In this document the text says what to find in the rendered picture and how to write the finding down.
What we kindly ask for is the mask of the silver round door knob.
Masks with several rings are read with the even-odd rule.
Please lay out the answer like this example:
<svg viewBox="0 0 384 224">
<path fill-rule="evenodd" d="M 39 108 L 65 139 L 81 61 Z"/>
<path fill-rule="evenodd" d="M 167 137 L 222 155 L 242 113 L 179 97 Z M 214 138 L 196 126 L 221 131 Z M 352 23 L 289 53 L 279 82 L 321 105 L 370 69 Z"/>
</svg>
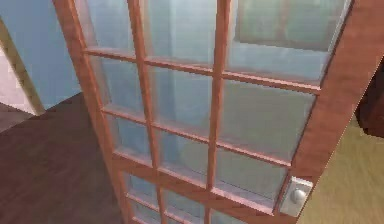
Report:
<svg viewBox="0 0 384 224">
<path fill-rule="evenodd" d="M 312 182 L 292 176 L 281 201 L 279 211 L 291 217 L 298 217 L 312 188 Z"/>
</svg>

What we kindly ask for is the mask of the red-brown glazed wooden door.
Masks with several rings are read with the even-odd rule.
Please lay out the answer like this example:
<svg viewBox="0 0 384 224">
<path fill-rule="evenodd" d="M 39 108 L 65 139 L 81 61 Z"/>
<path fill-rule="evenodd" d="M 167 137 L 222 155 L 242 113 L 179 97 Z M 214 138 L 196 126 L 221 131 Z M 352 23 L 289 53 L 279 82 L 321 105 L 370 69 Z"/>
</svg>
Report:
<svg viewBox="0 0 384 224">
<path fill-rule="evenodd" d="M 384 0 L 52 2 L 124 224 L 297 224 L 384 56 Z"/>
</svg>

